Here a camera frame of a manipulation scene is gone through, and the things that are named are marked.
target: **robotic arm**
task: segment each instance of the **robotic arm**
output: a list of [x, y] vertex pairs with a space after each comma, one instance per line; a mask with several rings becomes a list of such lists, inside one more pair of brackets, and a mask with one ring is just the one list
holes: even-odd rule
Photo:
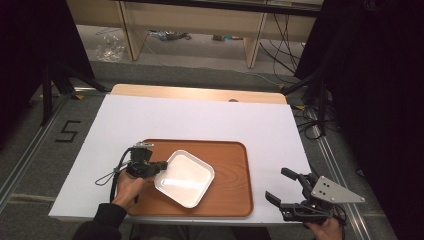
[[[95, 184], [99, 186], [105, 185], [113, 176], [112, 187], [110, 190], [110, 202], [115, 198], [116, 185], [118, 184], [118, 177], [121, 173], [121, 168], [123, 165], [127, 165], [126, 171], [134, 178], [149, 178], [158, 174], [162, 170], [168, 168], [167, 161], [161, 162], [149, 162], [150, 157], [152, 156], [152, 151], [148, 148], [152, 148], [153, 144], [145, 142], [137, 142], [134, 146], [128, 148], [121, 157], [121, 160], [118, 163], [118, 166], [113, 169], [113, 172], [107, 174], [106, 176], [98, 179]], [[125, 156], [131, 152], [130, 160], [123, 162]], [[109, 177], [105, 182], [100, 183], [103, 179]]]
[[265, 192], [265, 198], [278, 207], [284, 221], [324, 223], [329, 218], [336, 218], [340, 225], [346, 225], [346, 219], [334, 214], [339, 203], [363, 203], [365, 199], [339, 184], [322, 176], [318, 179], [311, 173], [298, 174], [288, 168], [282, 168], [281, 174], [296, 181], [303, 187], [305, 200], [301, 203], [281, 203], [281, 200], [270, 192]]

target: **black cable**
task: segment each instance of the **black cable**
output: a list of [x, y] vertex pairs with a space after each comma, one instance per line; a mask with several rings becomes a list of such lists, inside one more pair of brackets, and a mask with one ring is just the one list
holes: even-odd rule
[[118, 166], [116, 168], [113, 169], [113, 181], [112, 181], [112, 187], [110, 189], [110, 202], [113, 201], [113, 199], [115, 198], [115, 191], [116, 191], [116, 185], [118, 184], [118, 178], [119, 178], [119, 174], [121, 173], [121, 167], [122, 167], [122, 162], [125, 159], [125, 156], [128, 154], [128, 152], [130, 152], [132, 150], [132, 148], [128, 148], [124, 154], [121, 157], [121, 160], [119, 160]]
[[290, 56], [290, 60], [291, 60], [291, 62], [292, 62], [292, 64], [293, 64], [293, 67], [295, 68], [295, 70], [296, 70], [296, 68], [297, 68], [297, 63], [296, 63], [296, 61], [294, 60], [294, 56], [293, 56], [293, 54], [292, 54], [292, 52], [291, 52], [291, 49], [290, 49], [290, 43], [289, 43], [289, 32], [288, 32], [288, 24], [289, 24], [289, 16], [290, 15], [285, 15], [285, 17], [286, 17], [286, 21], [285, 21], [285, 29], [284, 29], [284, 33], [283, 33], [283, 31], [281, 31], [281, 27], [280, 27], [280, 24], [278, 23], [278, 20], [277, 20], [277, 16], [276, 16], [276, 14], [274, 14], [274, 20], [275, 20], [275, 23], [277, 24], [277, 27], [278, 27], [278, 30], [280, 31], [280, 35], [281, 35], [281, 37], [282, 37], [282, 41], [284, 41], [284, 44], [286, 45], [286, 48], [287, 48], [287, 50], [289, 51], [289, 56]]
[[339, 127], [337, 117], [336, 117], [336, 110], [334, 109], [334, 106], [331, 103], [327, 104], [326, 115], [328, 116], [328, 119], [326, 121], [327, 122], [334, 122], [334, 123], [336, 123], [336, 125], [334, 126], [334, 128], [329, 127], [328, 125], [325, 126], [325, 128], [329, 129], [331, 131], [334, 131], [334, 132], [340, 132], [340, 127]]
[[279, 51], [280, 53], [283, 53], [283, 54], [286, 54], [286, 55], [288, 55], [288, 56], [290, 56], [290, 53], [287, 53], [287, 52], [284, 52], [283, 50], [281, 50], [281, 49], [278, 49], [277, 48], [277, 46], [275, 46], [274, 45], [274, 43], [271, 41], [271, 39], [268, 39], [268, 41], [269, 41], [269, 43], [275, 48], [275, 49], [277, 49], [277, 51]]
[[259, 45], [262, 47], [262, 49], [266, 52], [266, 54], [268, 54], [269, 57], [271, 57], [272, 59], [274, 59], [274, 63], [275, 61], [277, 61], [279, 64], [281, 64], [283, 67], [287, 68], [287, 70], [289, 70], [290, 72], [294, 73], [294, 71], [292, 69], [290, 69], [287, 65], [285, 65], [283, 62], [281, 62], [280, 60], [274, 58], [273, 55], [271, 55], [271, 53], [269, 53], [265, 47], [262, 45], [262, 43], [259, 43]]
[[[313, 119], [313, 118], [307, 116], [306, 115], [307, 110], [318, 111], [319, 109], [316, 106], [314, 106], [314, 105], [308, 105], [308, 106], [305, 106], [305, 109], [304, 110], [299, 110], [297, 113], [295, 113], [294, 117], [298, 117], [298, 118], [299, 117], [302, 117], [302, 118], [304, 118], [304, 119], [307, 120], [307, 122], [305, 122], [305, 123], [298, 124], [297, 127], [299, 128], [299, 127], [304, 126], [302, 129], [299, 130], [299, 133], [302, 133], [303, 132], [304, 136], [307, 139], [309, 139], [309, 140], [317, 140], [317, 139], [321, 138], [323, 136], [323, 134], [320, 133], [320, 135], [318, 137], [311, 137], [311, 136], [308, 135], [307, 131], [311, 127], [317, 125], [318, 124], [318, 120]], [[326, 108], [326, 113], [328, 113], [328, 114], [326, 116], [326, 119], [324, 119], [324, 123], [337, 122], [336, 121], [336, 118], [333, 116], [333, 113], [331, 113], [329, 111], [335, 111], [334, 110], [334, 107], [333, 108]], [[335, 131], [335, 132], [340, 131], [338, 128], [331, 128], [328, 125], [324, 125], [324, 127], [325, 127], [325, 129], [329, 129], [331, 131]]]
[[317, 170], [315, 170], [315, 168], [312, 166], [311, 162], [308, 160], [309, 163], [309, 167], [311, 168], [312, 173], [315, 175], [316, 178], [319, 178], [320, 175], [318, 175]]
[[[278, 46], [278, 49], [277, 49], [277, 50], [279, 50], [279, 49], [281, 48], [282, 43], [283, 43], [283, 42], [280, 42], [280, 46]], [[277, 52], [275, 53], [275, 56], [273, 57], [274, 62], [272, 63], [272, 71], [274, 72], [275, 76], [277, 76], [277, 73], [275, 72], [275, 62], [276, 62], [276, 61], [277, 61], [277, 59], [278, 59], [278, 58], [277, 58], [278, 53], [279, 53], [279, 51], [277, 51]]]
[[[334, 209], [336, 210], [336, 215], [334, 216], [334, 218], [339, 222], [339, 226], [342, 229], [342, 239], [344, 240], [346, 237], [344, 227], [347, 225], [348, 216], [344, 208], [342, 208], [340, 205], [335, 204]], [[342, 210], [344, 218], [341, 217], [339, 210]]]

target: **plastic bag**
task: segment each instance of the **plastic bag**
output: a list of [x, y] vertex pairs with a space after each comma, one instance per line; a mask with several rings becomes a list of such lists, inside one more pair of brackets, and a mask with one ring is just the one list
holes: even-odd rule
[[164, 31], [149, 31], [149, 36], [159, 38], [161, 41], [176, 40], [185, 38], [191, 39], [190, 34], [181, 32], [164, 32]]
[[105, 62], [119, 62], [124, 55], [125, 43], [110, 33], [103, 37], [103, 43], [96, 48], [97, 60]]

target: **black sleeve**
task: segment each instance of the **black sleeve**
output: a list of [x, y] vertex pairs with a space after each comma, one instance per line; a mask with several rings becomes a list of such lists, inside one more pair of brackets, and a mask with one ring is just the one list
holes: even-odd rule
[[93, 221], [85, 222], [79, 226], [73, 240], [120, 240], [119, 226], [127, 212], [122, 207], [112, 203], [99, 205]]

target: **gray floor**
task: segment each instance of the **gray floor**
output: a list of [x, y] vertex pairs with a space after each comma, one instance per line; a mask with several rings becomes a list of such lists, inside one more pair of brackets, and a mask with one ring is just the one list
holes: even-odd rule
[[[213, 41], [211, 36], [192, 35], [191, 40], [159, 41], [149, 37], [140, 58], [136, 62], [127, 60], [123, 55], [119, 63], [99, 62], [95, 56], [96, 47], [102, 43], [104, 32], [121, 37], [119, 29], [106, 29], [79, 26], [81, 38], [92, 61], [96, 79], [106, 86], [126, 82], [150, 85], [192, 86], [224, 89], [241, 89], [277, 92], [279, 84], [284, 83], [274, 75], [273, 61], [260, 50], [254, 69], [247, 69], [244, 49], [241, 41]], [[275, 48], [269, 41], [263, 40], [264, 46], [275, 54]], [[300, 56], [302, 46], [292, 43], [295, 55]], [[289, 58], [279, 54], [278, 57], [292, 66]], [[291, 73], [275, 65], [275, 72], [285, 83], [293, 82]], [[75, 86], [85, 86], [74, 81]], [[299, 104], [301, 91], [288, 96], [289, 103]], [[69, 96], [56, 97], [56, 106], [62, 106], [49, 128], [47, 135], [40, 142], [39, 149], [32, 156], [32, 163], [20, 179], [17, 188], [0, 215], [0, 239], [70, 239], [79, 223], [60, 222], [47, 216], [52, 201], [60, 188], [78, 154], [84, 138], [88, 133], [104, 95], [95, 91], [85, 93], [80, 100]], [[301, 112], [293, 111], [295, 116]], [[3, 184], [16, 163], [24, 155], [31, 140], [40, 130], [42, 119], [42, 99], [40, 92], [34, 94], [32, 107], [27, 109], [13, 129], [10, 140], [0, 152], [0, 184]], [[61, 133], [69, 120], [80, 121], [69, 125], [70, 130], [78, 131], [73, 142], [58, 143], [58, 139], [68, 139], [69, 135]], [[296, 117], [298, 123], [305, 120]], [[305, 152], [311, 165], [321, 174], [332, 177], [320, 142], [309, 140], [301, 133]], [[356, 162], [345, 142], [337, 123], [327, 125], [324, 138], [331, 147], [332, 157], [337, 161], [348, 188], [367, 199], [366, 204], [357, 205], [365, 222], [369, 238], [355, 234], [352, 225], [346, 227], [346, 239], [396, 239], [385, 215], [381, 210], [366, 179], [357, 175]], [[129, 224], [122, 226], [124, 238], [129, 234]], [[311, 239], [310, 231], [300, 224], [288, 226], [270, 226], [272, 239]]]

